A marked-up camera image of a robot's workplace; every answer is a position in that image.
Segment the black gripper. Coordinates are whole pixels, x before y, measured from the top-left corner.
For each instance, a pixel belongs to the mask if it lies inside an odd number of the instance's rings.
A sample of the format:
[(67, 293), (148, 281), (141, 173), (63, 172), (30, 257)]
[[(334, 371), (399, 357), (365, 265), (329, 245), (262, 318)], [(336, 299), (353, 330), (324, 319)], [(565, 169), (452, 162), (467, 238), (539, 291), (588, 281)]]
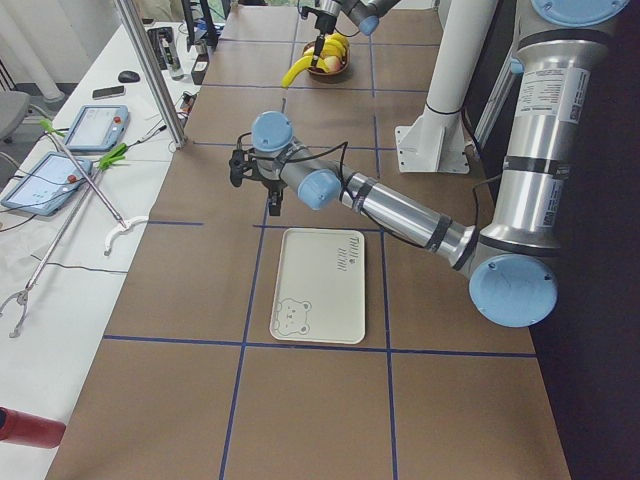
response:
[(268, 210), (270, 216), (281, 215), (281, 200), (286, 184), (282, 181), (265, 181), (265, 188), (268, 190)]
[(334, 15), (324, 11), (316, 12), (315, 28), (319, 31), (318, 36), (314, 42), (314, 50), (311, 61), (311, 67), (316, 68), (318, 66), (320, 56), (324, 47), (324, 35), (328, 35), (334, 32)]

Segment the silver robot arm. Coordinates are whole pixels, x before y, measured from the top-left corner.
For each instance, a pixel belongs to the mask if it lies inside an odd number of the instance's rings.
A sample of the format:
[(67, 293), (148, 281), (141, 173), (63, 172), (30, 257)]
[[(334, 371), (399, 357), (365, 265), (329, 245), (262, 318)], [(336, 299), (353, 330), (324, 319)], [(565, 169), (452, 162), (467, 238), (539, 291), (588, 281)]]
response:
[(358, 0), (325, 0), (315, 1), (313, 7), (303, 6), (299, 11), (301, 18), (306, 19), (309, 13), (314, 14), (315, 28), (318, 30), (311, 66), (318, 65), (325, 40), (334, 32), (340, 13), (344, 13), (361, 33), (370, 36), (379, 25), (379, 19), (398, 3), (399, 0), (373, 0), (368, 3)]
[[(371, 35), (399, 1), (316, 1), (300, 16), (317, 16), (311, 58), (320, 67), (338, 15)], [(451, 1), (424, 112), (410, 126), (396, 127), (401, 172), (452, 171), (444, 153), (451, 134), (462, 133), (460, 111), (497, 1)], [(259, 115), (251, 127), (252, 148), (241, 134), (229, 161), (230, 181), (261, 182), (271, 215), (280, 215), (287, 186), (313, 210), (334, 199), (368, 217), (391, 235), (446, 258), (469, 279), (477, 310), (505, 327), (529, 327), (547, 317), (557, 301), (549, 265), (559, 244), (553, 227), (568, 156), (582, 113), (590, 73), (609, 52), (616, 17), (631, 1), (516, 1), (512, 72), (522, 74), (491, 223), (465, 227), (384, 186), (371, 177), (313, 155), (281, 112)]]

